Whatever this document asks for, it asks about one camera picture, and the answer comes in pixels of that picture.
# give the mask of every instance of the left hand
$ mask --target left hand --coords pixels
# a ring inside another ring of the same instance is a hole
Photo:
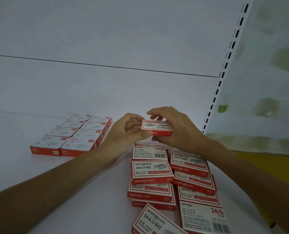
[[[134,143],[153,135],[151,130],[141,131],[144,118],[138,114],[127,113],[115,122],[104,142],[99,146],[111,150],[111,157],[117,158]]]

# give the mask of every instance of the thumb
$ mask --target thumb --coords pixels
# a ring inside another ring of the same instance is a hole
[[[160,143],[169,145],[170,137],[169,136],[153,136],[152,141],[158,141]]]
[[[153,135],[152,130],[139,131],[138,133],[131,134],[131,140],[132,140],[131,142],[136,143],[140,140],[147,139],[147,138],[151,137],[152,135]]]

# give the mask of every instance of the barcode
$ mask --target barcode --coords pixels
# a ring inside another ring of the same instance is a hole
[[[165,154],[162,154],[162,153],[155,153],[154,154],[154,157],[159,157],[159,158],[166,158],[166,155]]]
[[[231,234],[231,230],[228,225],[215,223],[215,222],[212,222],[212,224],[213,224],[213,229],[215,232]]]

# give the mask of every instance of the wall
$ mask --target wall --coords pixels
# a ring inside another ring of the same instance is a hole
[[[289,0],[254,0],[225,77],[206,135],[234,150],[289,154]]]

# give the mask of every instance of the right hand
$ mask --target right hand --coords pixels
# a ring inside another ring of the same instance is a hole
[[[154,136],[153,141],[167,144],[186,153],[203,154],[209,146],[210,138],[206,137],[190,118],[173,107],[153,108],[147,112],[151,120],[158,117],[167,119],[173,128],[170,136]]]

